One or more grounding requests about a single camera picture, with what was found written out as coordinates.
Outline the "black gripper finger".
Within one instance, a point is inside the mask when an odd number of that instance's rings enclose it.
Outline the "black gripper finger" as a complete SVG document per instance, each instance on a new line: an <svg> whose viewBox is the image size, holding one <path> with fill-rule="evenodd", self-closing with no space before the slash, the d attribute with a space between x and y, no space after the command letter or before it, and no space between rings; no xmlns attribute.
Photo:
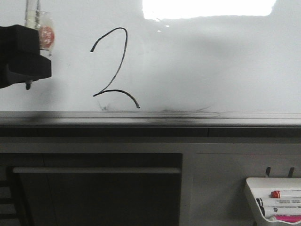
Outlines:
<svg viewBox="0 0 301 226"><path fill-rule="evenodd" d="M0 28L0 87L51 77L51 60L40 54L39 33L21 25Z"/></svg>

